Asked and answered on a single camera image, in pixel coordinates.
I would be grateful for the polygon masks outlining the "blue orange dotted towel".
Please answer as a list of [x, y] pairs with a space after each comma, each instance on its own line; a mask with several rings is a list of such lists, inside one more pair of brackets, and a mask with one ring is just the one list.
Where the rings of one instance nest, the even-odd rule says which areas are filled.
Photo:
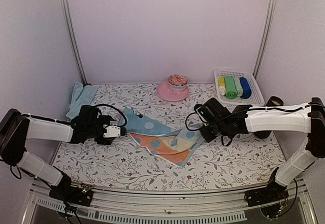
[[180, 168], [205, 142], [199, 131], [174, 130], [128, 108], [123, 110], [123, 114], [128, 134], [140, 147]]

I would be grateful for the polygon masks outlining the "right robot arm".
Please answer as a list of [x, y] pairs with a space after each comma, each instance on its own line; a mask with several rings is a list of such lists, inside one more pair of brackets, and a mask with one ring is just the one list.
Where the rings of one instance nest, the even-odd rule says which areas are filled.
[[262, 194], [268, 202], [279, 197], [282, 189], [317, 159], [324, 158], [324, 104], [320, 98], [293, 106], [238, 105], [232, 112], [211, 98], [202, 105], [195, 105], [194, 110], [204, 120], [205, 125], [199, 131], [207, 142], [216, 136], [233, 139], [237, 134], [266, 131], [307, 134], [307, 142], [272, 173]]

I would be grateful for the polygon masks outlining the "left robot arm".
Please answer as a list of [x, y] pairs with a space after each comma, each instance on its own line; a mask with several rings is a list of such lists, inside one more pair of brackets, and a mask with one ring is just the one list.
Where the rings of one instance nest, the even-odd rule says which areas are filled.
[[1, 121], [1, 161], [46, 182], [65, 201], [70, 201], [76, 195], [71, 178], [28, 152], [26, 141], [37, 139], [79, 144], [94, 139], [98, 144], [111, 145], [115, 138], [126, 134], [127, 119], [124, 117], [121, 125], [114, 125], [112, 121], [110, 115], [102, 114], [99, 105], [83, 105], [70, 122], [10, 109]]

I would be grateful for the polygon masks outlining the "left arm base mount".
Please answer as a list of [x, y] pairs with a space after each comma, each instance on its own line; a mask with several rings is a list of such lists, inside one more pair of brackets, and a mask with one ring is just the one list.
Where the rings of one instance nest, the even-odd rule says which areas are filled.
[[49, 197], [69, 204], [89, 207], [93, 198], [93, 191], [82, 186], [72, 186], [69, 181], [63, 181], [58, 186], [51, 186]]

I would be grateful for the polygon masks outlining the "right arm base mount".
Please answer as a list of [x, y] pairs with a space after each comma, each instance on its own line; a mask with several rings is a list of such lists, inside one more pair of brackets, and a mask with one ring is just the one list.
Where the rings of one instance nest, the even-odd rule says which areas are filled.
[[244, 194], [244, 200], [249, 207], [272, 203], [288, 198], [286, 187], [277, 183], [268, 184], [262, 188], [248, 190]]

